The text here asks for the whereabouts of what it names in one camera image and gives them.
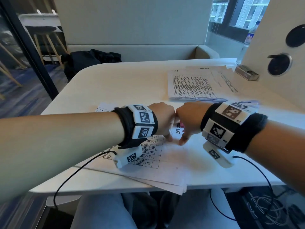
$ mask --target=floor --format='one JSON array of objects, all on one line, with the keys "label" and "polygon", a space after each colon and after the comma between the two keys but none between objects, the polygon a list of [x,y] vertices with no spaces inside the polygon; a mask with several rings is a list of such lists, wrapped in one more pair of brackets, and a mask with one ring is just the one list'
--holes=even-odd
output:
[{"label": "floor", "polygon": [[[67,78],[56,65],[45,66],[57,90],[60,92],[67,85]],[[0,118],[40,115],[51,103],[51,98],[40,83],[32,68],[10,70],[13,77],[23,86],[17,86],[6,76],[0,76]]]}]

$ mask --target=table grid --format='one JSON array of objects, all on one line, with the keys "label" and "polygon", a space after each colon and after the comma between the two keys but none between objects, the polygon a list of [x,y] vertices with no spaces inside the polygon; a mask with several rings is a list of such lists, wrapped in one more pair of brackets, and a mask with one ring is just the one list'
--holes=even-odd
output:
[{"label": "table grid", "polygon": [[158,169],[163,140],[164,136],[162,135],[153,135],[152,137],[148,138],[141,144],[143,154],[135,160],[131,161],[129,164],[141,165]]}]

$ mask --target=water bottle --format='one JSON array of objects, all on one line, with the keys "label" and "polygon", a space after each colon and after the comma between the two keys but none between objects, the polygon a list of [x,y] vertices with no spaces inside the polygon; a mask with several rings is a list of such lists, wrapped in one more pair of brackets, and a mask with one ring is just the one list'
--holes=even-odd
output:
[{"label": "water bottle", "polygon": [[248,33],[248,35],[246,37],[244,46],[242,47],[242,50],[240,51],[239,56],[238,56],[238,58],[236,60],[236,64],[238,66],[242,63],[242,59],[243,59],[243,57],[246,54],[246,51],[247,51],[247,49],[248,49],[248,47],[249,47],[249,45],[251,43],[251,40],[252,40],[252,38],[253,38],[253,36],[255,34],[255,31],[257,30],[257,27],[258,27],[259,23],[260,23],[260,21],[256,22],[255,26],[249,30],[249,33]]}]

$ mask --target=window frame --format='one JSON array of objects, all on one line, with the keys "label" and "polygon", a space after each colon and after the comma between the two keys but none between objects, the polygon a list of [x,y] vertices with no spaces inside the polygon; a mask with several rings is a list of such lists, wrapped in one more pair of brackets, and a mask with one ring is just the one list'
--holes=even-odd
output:
[{"label": "window frame", "polygon": [[249,30],[231,26],[236,24],[244,1],[245,0],[229,0],[223,22],[216,23],[210,21],[209,31],[242,43],[245,42]]}]

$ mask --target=pants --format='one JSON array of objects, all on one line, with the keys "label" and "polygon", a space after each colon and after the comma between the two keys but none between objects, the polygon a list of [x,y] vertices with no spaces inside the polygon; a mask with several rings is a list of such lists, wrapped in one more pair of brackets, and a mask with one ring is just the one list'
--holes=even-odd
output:
[{"label": "pants", "polygon": [[[222,228],[224,223],[232,223],[226,220],[213,207],[209,190],[189,190],[181,196],[168,228]],[[81,228],[137,229],[137,226],[120,194],[98,194],[82,196],[71,226]]]}]

